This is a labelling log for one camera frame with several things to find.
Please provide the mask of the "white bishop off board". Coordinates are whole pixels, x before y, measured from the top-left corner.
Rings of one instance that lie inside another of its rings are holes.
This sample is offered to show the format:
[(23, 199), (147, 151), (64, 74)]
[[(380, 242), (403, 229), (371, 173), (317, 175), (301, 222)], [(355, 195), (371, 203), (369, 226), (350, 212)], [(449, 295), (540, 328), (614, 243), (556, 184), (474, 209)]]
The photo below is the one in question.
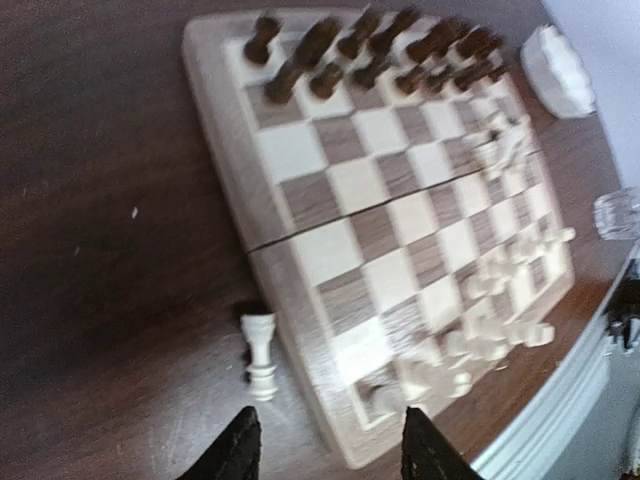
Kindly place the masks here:
[(267, 402), (275, 397), (276, 366), (271, 358), (271, 342), (275, 332), (275, 315), (242, 315), (241, 328), (250, 349), (249, 393), (258, 401)]

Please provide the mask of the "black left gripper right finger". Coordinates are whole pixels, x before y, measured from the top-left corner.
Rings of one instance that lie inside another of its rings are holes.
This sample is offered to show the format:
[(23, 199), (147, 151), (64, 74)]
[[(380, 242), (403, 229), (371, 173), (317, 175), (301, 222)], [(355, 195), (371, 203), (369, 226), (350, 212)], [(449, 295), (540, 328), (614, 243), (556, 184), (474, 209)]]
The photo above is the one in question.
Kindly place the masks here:
[(408, 407), (402, 437), (404, 480), (480, 480), (419, 408)]

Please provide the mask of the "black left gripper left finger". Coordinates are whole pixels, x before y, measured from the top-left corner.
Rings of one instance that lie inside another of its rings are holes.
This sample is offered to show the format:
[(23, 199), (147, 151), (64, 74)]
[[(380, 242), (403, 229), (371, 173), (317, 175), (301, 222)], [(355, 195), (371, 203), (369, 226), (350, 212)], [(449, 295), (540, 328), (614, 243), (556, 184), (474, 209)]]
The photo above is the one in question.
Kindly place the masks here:
[(261, 433), (256, 409), (244, 407), (182, 475), (182, 479), (258, 479)]

